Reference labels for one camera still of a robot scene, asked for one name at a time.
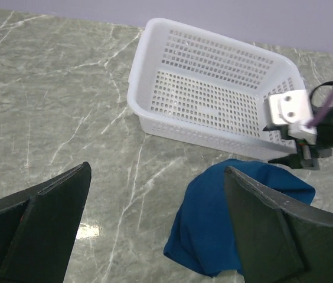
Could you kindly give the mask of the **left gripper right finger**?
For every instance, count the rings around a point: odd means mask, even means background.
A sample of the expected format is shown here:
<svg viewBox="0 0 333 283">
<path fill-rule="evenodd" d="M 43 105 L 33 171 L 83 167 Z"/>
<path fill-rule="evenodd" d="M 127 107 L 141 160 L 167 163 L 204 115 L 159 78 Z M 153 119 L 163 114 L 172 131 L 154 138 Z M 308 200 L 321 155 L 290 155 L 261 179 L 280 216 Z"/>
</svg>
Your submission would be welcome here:
<svg viewBox="0 0 333 283">
<path fill-rule="evenodd" d="M 234 167 L 224 191 L 245 282 L 333 282 L 333 213 Z"/>
</svg>

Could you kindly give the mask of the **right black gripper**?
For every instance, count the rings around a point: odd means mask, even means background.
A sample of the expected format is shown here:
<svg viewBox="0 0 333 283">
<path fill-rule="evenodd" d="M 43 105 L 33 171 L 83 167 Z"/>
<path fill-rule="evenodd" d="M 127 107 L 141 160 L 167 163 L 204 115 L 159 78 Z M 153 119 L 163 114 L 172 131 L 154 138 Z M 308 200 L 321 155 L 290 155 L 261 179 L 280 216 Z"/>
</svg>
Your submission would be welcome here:
<svg viewBox="0 0 333 283">
<path fill-rule="evenodd" d="M 297 152 L 288 156 L 269 160 L 269 164 L 281 164 L 291 169 L 319 169 L 319 159 L 332 156 L 333 151 L 333 107 L 327 116 L 316 126 L 316 144 L 310 145 L 304 140 L 294 139 Z M 275 140 L 288 139 L 288 126 L 265 126 L 265 132 L 272 132 Z"/>
</svg>

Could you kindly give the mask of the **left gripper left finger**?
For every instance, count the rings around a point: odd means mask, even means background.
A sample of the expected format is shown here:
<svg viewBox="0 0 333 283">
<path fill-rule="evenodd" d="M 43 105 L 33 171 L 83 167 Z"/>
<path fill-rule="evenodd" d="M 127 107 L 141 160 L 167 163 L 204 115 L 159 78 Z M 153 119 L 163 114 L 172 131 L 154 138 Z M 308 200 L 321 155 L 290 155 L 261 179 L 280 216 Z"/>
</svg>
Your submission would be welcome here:
<svg viewBox="0 0 333 283">
<path fill-rule="evenodd" d="M 63 282 L 91 178 L 83 162 L 0 199 L 0 282 Z"/>
</svg>

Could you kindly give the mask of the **blue t-shirt with print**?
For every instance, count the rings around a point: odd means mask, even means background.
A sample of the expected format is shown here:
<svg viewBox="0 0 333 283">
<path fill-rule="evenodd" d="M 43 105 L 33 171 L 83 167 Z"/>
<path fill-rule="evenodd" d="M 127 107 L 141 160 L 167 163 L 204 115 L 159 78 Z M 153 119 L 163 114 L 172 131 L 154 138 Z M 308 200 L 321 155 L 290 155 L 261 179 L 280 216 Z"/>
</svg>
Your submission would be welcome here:
<svg viewBox="0 0 333 283">
<path fill-rule="evenodd" d="M 315 189 L 280 167 L 228 159 L 210 166 L 187 186 L 163 253 L 208 277 L 223 271 L 243 273 L 224 192 L 224 171 L 235 167 L 252 179 L 310 205 Z"/>
</svg>

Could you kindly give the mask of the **white perforated plastic basket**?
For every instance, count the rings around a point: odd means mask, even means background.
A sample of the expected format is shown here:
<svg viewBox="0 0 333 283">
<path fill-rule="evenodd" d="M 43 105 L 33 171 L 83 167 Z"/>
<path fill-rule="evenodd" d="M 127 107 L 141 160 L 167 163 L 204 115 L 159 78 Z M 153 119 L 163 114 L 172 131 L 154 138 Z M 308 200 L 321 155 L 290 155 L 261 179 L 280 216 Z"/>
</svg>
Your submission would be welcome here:
<svg viewBox="0 0 333 283">
<path fill-rule="evenodd" d="M 260 160 L 296 151 L 266 131 L 263 102 L 301 90 L 287 57 L 165 18 L 148 21 L 128 79 L 127 103 L 148 134 Z"/>
</svg>

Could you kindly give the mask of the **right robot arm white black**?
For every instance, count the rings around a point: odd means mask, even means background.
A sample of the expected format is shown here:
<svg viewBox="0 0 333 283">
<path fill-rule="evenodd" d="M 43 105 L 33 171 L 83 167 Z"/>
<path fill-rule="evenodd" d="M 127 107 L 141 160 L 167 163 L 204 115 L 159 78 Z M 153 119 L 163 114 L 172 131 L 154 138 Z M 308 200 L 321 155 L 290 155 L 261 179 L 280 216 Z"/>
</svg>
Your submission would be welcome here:
<svg viewBox="0 0 333 283">
<path fill-rule="evenodd" d="M 332 86 L 333 81 L 324 83 Z M 316 89 L 294 90 L 269 95 L 264 102 L 265 131 L 277 130 L 284 140 L 293 140 L 296 153 L 272 159 L 291 169 L 318 170 L 320 158 L 328 158 L 333 149 L 333 90 L 320 107 L 313 104 Z"/>
</svg>

